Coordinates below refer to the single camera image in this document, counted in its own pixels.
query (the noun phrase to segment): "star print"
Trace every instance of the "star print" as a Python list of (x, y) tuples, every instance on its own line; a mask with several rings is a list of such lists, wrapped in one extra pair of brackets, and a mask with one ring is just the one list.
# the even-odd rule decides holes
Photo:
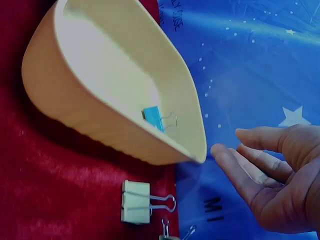
[(291, 127), (296, 124), (311, 125), (311, 122), (302, 117), (303, 106), (299, 107), (294, 111), (291, 111), (285, 107), (282, 107), (282, 110), (285, 115), (285, 120), (283, 120), (278, 125), (279, 127)]
[(286, 31), (286, 33), (287, 34), (291, 34), (291, 35), (293, 35), (293, 34), (295, 34), (296, 32), (295, 31), (293, 31), (292, 29), (290, 29), (290, 30), (285, 30)]

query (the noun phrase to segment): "human hand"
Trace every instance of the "human hand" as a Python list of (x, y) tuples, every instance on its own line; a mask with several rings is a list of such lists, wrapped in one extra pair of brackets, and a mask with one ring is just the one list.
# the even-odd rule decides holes
[[(211, 153), (258, 223), (279, 233), (320, 235), (320, 126), (237, 129), (242, 142)], [(282, 153), (286, 161), (261, 150)]]

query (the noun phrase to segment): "blue tablecloth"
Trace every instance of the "blue tablecloth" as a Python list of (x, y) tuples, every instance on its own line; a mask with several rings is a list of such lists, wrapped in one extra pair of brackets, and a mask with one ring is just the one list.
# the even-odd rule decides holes
[(158, 0), (161, 27), (194, 79), (208, 152), (176, 167), (179, 226), (192, 239), (317, 239), (261, 229), (210, 156), (236, 128), (320, 124), (319, 0)]

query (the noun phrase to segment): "red fabric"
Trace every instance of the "red fabric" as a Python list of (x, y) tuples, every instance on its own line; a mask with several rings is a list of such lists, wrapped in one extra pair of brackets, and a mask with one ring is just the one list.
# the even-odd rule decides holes
[[(142, 0), (159, 21), (156, 0)], [(50, 120), (21, 79), (28, 42), (52, 0), (0, 0), (0, 239), (156, 240), (161, 218), (178, 235), (178, 214), (155, 210), (151, 224), (121, 223), (124, 180), (175, 194), (173, 166), (155, 167)]]

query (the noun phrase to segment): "binder clip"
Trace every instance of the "binder clip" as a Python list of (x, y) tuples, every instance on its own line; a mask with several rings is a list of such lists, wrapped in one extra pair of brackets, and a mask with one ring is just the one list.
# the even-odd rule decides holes
[(159, 240), (187, 240), (197, 230), (196, 225), (190, 226), (187, 234), (183, 238), (180, 239), (177, 236), (170, 236), (169, 235), (169, 220), (168, 219), (162, 219), (161, 223), (162, 223), (163, 234), (159, 236)]
[[(173, 208), (167, 205), (152, 205), (150, 200), (167, 201), (172, 199)], [(132, 224), (149, 224), (155, 209), (165, 209), (172, 213), (176, 209), (176, 199), (169, 194), (166, 197), (150, 195), (150, 184), (125, 180), (122, 184), (121, 221)]]
[[(148, 123), (150, 123), (155, 128), (159, 129), (163, 133), (165, 132), (165, 130), (167, 128), (178, 126), (178, 119), (177, 119), (177, 116), (174, 111), (172, 111), (169, 116), (161, 117), (159, 107), (152, 106), (152, 107), (147, 107), (147, 108), (143, 109), (143, 114), (144, 114), (144, 119)], [(169, 118), (171, 118), (172, 115), (175, 119), (175, 124), (169, 124), (168, 126), (164, 127), (163, 126), (163, 119), (169, 119)]]

